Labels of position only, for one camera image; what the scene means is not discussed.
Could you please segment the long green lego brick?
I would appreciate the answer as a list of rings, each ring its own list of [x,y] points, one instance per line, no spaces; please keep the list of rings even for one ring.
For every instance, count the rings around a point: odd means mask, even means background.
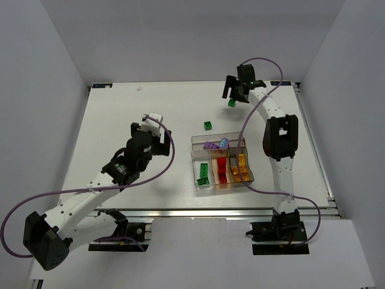
[[[200,178],[208,177],[209,166],[208,163],[200,164]]]

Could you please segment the red lego brick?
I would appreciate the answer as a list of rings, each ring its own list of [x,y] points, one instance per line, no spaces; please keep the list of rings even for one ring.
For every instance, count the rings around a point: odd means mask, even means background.
[[[227,172],[226,165],[218,166],[217,172],[219,175],[225,175]]]

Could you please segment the purple flower lego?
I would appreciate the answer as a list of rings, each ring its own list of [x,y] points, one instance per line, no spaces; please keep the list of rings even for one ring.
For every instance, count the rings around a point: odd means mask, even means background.
[[[219,145],[218,147],[220,149],[225,149],[225,148],[228,148],[229,147],[229,144],[230,144],[230,141],[228,138],[222,138],[219,142]]]

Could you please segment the green square lego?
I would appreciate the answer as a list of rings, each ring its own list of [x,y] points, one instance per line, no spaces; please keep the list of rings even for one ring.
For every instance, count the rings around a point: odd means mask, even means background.
[[[234,108],[236,106],[236,101],[234,99],[229,99],[228,104],[229,107]]]
[[[205,131],[209,131],[212,129],[212,124],[210,121],[204,122],[203,124],[204,124]]]

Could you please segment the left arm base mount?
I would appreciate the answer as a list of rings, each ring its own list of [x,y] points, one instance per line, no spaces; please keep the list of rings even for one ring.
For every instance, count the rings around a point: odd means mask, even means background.
[[[110,216],[114,219],[114,230],[104,241],[93,241],[88,245],[90,252],[141,252],[149,247],[152,224],[131,221],[117,209],[98,211],[95,217]]]

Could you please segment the purple sloped lego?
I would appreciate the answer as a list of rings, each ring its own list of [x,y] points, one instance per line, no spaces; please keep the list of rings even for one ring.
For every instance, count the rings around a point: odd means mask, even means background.
[[[216,143],[214,142],[211,142],[211,141],[206,141],[203,145],[203,149],[219,149],[219,145],[217,145]]]

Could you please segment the red long lego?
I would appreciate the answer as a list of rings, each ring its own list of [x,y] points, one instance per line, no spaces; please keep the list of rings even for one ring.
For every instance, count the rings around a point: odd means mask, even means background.
[[[227,176],[225,173],[219,173],[218,174],[218,180],[219,180],[220,184],[227,184],[228,183]]]

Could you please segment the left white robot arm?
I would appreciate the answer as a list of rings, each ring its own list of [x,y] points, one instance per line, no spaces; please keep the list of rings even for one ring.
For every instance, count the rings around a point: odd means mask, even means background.
[[[116,209],[107,209],[94,221],[84,219],[106,200],[133,184],[156,155],[168,156],[174,144],[170,132],[162,125],[163,116],[146,114],[141,123],[132,123],[131,137],[119,149],[84,192],[43,214],[32,212],[26,217],[23,245],[43,270],[60,265],[69,252],[109,234],[114,237],[127,223]]]

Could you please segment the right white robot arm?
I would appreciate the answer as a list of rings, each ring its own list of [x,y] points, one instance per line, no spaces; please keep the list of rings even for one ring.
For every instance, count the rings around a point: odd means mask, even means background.
[[[273,173],[273,195],[279,198],[270,222],[254,223],[246,233],[255,242],[294,240],[300,230],[300,214],[294,198],[292,166],[298,149],[298,117],[286,114],[257,80],[254,67],[240,64],[237,76],[226,76],[223,98],[252,104],[265,122],[262,139],[264,154]]]

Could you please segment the yellow lego brick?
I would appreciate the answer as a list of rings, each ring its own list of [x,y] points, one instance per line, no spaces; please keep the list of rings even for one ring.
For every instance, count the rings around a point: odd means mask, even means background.
[[[248,181],[250,181],[250,178],[246,173],[244,173],[241,175],[235,175],[234,180],[235,180],[235,182],[242,182],[242,181],[248,182]]]

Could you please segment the small red square lego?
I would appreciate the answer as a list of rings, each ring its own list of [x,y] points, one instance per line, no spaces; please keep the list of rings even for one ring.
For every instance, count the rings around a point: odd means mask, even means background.
[[[227,163],[227,161],[226,161],[226,158],[225,158],[225,157],[218,157],[218,158],[217,158],[217,166],[218,166],[219,168],[221,168],[221,167],[226,167],[226,163]]]

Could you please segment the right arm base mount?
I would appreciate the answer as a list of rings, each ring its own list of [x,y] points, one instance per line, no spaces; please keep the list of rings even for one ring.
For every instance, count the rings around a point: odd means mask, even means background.
[[[245,233],[251,238],[253,255],[309,255],[309,245],[298,244],[307,240],[307,233],[302,221],[291,228],[279,228],[278,223],[252,222],[250,229]]]

